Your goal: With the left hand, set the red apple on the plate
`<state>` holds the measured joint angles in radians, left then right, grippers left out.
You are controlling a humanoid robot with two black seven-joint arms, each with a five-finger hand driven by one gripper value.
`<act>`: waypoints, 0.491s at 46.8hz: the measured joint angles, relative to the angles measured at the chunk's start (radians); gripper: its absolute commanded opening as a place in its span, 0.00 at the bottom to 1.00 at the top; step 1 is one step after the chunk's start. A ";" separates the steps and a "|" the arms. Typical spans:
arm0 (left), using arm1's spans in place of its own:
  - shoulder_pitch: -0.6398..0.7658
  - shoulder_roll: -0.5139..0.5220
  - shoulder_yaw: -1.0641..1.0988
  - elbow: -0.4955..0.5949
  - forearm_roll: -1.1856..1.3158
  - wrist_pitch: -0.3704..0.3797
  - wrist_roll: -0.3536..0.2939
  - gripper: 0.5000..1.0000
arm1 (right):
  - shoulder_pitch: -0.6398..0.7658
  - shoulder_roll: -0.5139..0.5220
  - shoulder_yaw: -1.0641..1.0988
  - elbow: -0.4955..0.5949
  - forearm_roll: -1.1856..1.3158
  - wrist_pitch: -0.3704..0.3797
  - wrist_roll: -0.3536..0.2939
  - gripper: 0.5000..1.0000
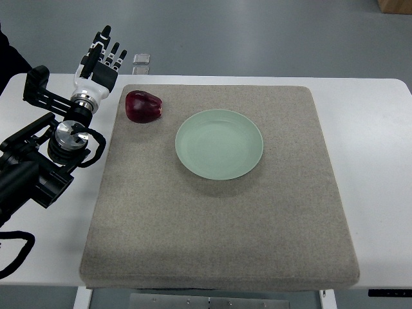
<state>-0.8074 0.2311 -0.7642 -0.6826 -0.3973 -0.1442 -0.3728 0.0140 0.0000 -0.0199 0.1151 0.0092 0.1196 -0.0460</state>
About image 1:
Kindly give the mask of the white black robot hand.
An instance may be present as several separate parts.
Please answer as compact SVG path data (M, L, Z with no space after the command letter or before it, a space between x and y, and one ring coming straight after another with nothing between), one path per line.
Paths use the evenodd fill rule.
M81 106L99 106L101 101L112 92L118 71L127 55L123 50L118 59L113 63L115 54L120 44L116 42L106 57L104 64L102 61L110 42L110 25L106 25L101 32L98 32L93 40L91 51L86 56L86 61L81 62L75 72L73 83L75 90L70 100Z

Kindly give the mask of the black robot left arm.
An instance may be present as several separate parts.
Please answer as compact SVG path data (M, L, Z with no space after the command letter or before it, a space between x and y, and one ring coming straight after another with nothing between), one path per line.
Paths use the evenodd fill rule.
M76 168L100 159L106 139L90 128L102 100L112 92L127 52L110 45L111 27L97 32L75 72L75 90L65 99L47 90L50 71L31 69L23 100L47 110L1 143L1 223L28 200L48 208L69 187Z

